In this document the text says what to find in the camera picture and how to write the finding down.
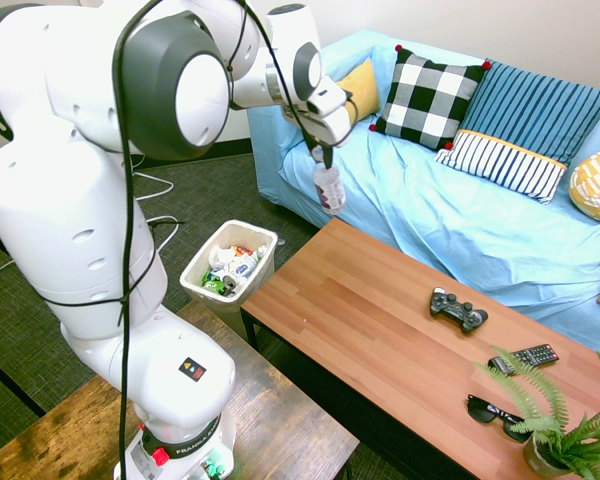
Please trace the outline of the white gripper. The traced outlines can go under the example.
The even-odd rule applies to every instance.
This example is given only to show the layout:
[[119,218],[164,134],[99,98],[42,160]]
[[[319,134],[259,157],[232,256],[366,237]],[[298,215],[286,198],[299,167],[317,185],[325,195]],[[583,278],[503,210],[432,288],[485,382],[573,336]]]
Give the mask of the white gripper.
[[332,147],[344,146],[351,133],[352,126],[346,108],[340,106],[328,115],[321,116],[308,110],[285,106],[284,117],[306,136],[326,144],[323,147],[320,144],[312,144],[310,154],[315,162],[323,162],[325,168],[330,169],[333,165]]

